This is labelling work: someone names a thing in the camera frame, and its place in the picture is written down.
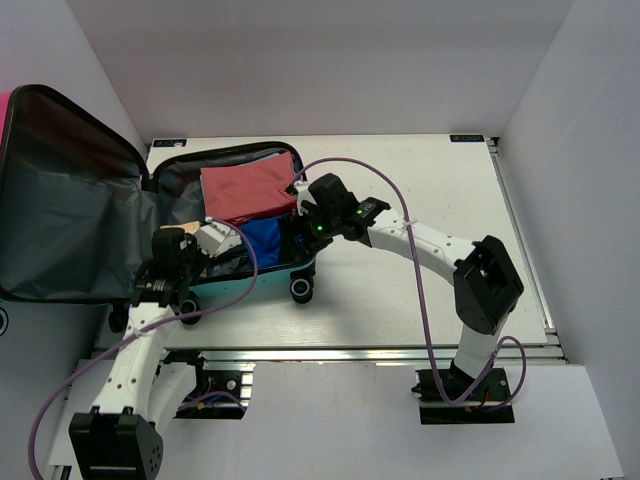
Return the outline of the salmon pink cloth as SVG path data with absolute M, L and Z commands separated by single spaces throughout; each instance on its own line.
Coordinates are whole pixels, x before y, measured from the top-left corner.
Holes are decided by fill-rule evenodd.
M 296 206 L 295 198 L 286 192 L 294 178 L 291 153 L 202 168 L 200 177 L 206 217 L 239 226 L 284 214 Z

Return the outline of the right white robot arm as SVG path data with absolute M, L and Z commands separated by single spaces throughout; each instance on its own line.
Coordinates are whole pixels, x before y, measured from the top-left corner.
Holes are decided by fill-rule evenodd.
M 490 235 L 481 241 L 461 239 L 411 223 L 382 200 L 358 200 L 331 173 L 311 183 L 292 183 L 285 192 L 297 201 L 293 228 L 308 252 L 315 253 L 341 236 L 416 260 L 446 280 L 453 287 L 455 311 L 463 323 L 448 382 L 466 399 L 486 389 L 484 368 L 496 351 L 507 317 L 524 293 L 501 240 Z

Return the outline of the dark blue cloth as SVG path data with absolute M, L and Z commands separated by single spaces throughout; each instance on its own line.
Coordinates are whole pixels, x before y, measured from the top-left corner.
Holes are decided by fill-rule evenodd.
M 293 264 L 302 259 L 297 238 L 287 231 L 285 216 L 250 220 L 240 229 L 253 247 L 259 269 Z

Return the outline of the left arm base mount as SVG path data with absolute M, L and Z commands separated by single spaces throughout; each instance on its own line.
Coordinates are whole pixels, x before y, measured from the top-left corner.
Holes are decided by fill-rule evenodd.
M 171 351 L 160 360 L 150 411 L 177 419 L 240 420 L 251 398 L 253 368 L 204 352 Z

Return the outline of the tan cardboard box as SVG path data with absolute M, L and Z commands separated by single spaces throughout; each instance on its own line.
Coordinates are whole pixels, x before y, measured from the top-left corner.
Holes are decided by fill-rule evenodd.
M 169 225 L 161 226 L 161 229 L 172 229 L 172 228 L 182 229 L 187 234 L 195 234 L 201 228 L 201 223 L 199 221 L 192 221 L 192 222 L 183 223 L 183 224 L 169 224 Z

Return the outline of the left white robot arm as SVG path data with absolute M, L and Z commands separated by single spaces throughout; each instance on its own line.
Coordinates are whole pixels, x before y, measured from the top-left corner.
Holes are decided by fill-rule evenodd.
M 71 419 L 69 436 L 85 479 L 154 479 L 164 453 L 160 429 L 187 396 L 199 399 L 211 374 L 198 365 L 159 373 L 173 315 L 189 298 L 206 258 L 181 227 L 154 232 L 152 257 L 139 268 L 129 301 L 125 345 L 87 413 Z

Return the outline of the teal suitcase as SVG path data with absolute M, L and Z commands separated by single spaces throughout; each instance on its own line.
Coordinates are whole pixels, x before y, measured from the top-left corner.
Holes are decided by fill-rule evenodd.
M 202 173 L 235 168 L 247 182 L 280 159 L 302 169 L 298 152 L 279 141 L 175 152 L 149 168 L 131 143 L 56 90 L 4 93 L 1 296 L 109 304 L 119 332 L 153 233 L 206 218 Z

